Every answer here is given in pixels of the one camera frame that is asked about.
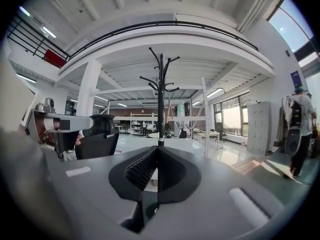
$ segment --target black coat rack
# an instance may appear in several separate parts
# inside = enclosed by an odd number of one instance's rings
[[[147,80],[149,82],[149,86],[151,86],[154,90],[157,91],[158,94],[158,129],[159,129],[159,140],[158,140],[158,146],[164,146],[165,145],[165,139],[164,139],[164,108],[165,108],[165,100],[164,100],[164,92],[174,92],[177,90],[180,90],[179,87],[167,90],[168,85],[174,85],[174,82],[166,83],[166,74],[168,71],[169,64],[171,62],[174,62],[177,59],[180,59],[180,57],[176,57],[174,59],[168,58],[167,63],[164,66],[164,55],[160,54],[160,60],[158,59],[155,52],[152,50],[151,47],[149,47],[149,50],[152,52],[154,57],[156,58],[156,61],[158,62],[158,66],[154,67],[154,69],[159,69],[159,85],[148,78],[140,76],[141,79]]]

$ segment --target black pants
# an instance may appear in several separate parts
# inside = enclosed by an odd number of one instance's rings
[[[311,134],[307,136],[301,136],[301,143],[297,153],[291,158],[290,172],[293,173],[293,176],[297,176],[304,161],[308,156],[309,144],[311,140]]]

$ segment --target person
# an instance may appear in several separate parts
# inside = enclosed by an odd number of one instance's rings
[[[290,105],[292,106],[294,101],[296,101],[301,107],[300,147],[297,153],[291,158],[290,165],[290,172],[295,178],[299,176],[304,161],[308,156],[312,131],[316,126],[317,113],[312,106],[311,99],[307,95],[304,95],[302,86],[295,88],[294,92],[295,95],[291,97]]]
[[[147,126],[146,126],[146,122],[143,121],[142,122],[142,137],[147,135]]]

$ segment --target railing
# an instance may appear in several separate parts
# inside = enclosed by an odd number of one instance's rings
[[[103,36],[98,37],[97,39],[87,43],[85,46],[74,52],[72,55],[69,55],[63,49],[58,47],[48,38],[46,38],[41,32],[32,27],[29,23],[27,23],[24,19],[22,19],[19,15],[14,16],[11,23],[7,29],[7,37],[11,39],[18,45],[22,46],[27,52],[31,52],[33,56],[38,56],[41,59],[44,59],[44,55],[47,50],[51,50],[61,58],[63,58],[66,62],[70,59],[77,56],[79,53],[88,49],[89,47],[105,40],[110,37],[114,37],[116,35],[129,32],[132,30],[144,29],[144,28],[153,28],[153,27],[162,27],[162,26],[183,26],[197,29],[204,29],[213,31],[216,33],[223,34],[225,36],[231,37],[239,42],[242,42],[249,47],[258,51],[258,48],[254,46],[252,43],[247,40],[225,31],[223,29],[219,29],[213,26],[204,25],[200,23],[188,22],[188,21],[174,21],[174,20],[166,20],[166,21],[154,21],[154,22],[146,22],[135,24],[131,26],[126,26],[117,30],[114,30],[110,33],[104,34]]]
[[[191,27],[191,28],[204,29],[204,30],[217,32],[217,33],[229,36],[231,38],[234,38],[234,39],[236,39],[236,40],[238,40],[238,41],[240,41],[240,42],[242,42],[242,43],[244,43],[244,44],[246,44],[246,45],[248,45],[258,51],[258,48],[256,46],[254,46],[252,43],[248,42],[247,40],[245,40],[245,39],[243,39],[233,33],[225,31],[223,29],[209,26],[209,25],[200,24],[200,23],[195,23],[195,22],[166,20],[166,21],[146,22],[146,23],[140,23],[140,24],[135,24],[135,25],[131,25],[131,26],[126,26],[126,27],[114,30],[110,33],[104,34],[104,35],[98,37],[97,39],[87,43],[85,46],[83,46],[82,48],[80,48],[79,50],[74,52],[70,56],[70,59],[72,59],[73,57],[75,57],[79,53],[83,52],[84,50],[88,49],[89,47],[95,45],[96,43],[99,43],[99,42],[101,42],[105,39],[108,39],[110,37],[114,37],[116,35],[119,35],[119,34],[122,34],[122,33],[128,32],[128,31],[132,31],[132,30],[153,28],[153,27],[162,27],[162,26],[183,26],[183,27]]]
[[[26,52],[44,59],[47,50],[51,50],[66,62],[70,55],[50,41],[41,32],[27,23],[19,15],[15,15],[7,28],[7,38],[22,46]]]

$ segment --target table surface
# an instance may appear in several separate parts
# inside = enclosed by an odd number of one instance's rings
[[[206,136],[206,133],[205,132],[195,132],[196,135],[198,136]],[[213,135],[219,135],[220,132],[217,132],[217,131],[209,131],[209,136],[213,136]]]

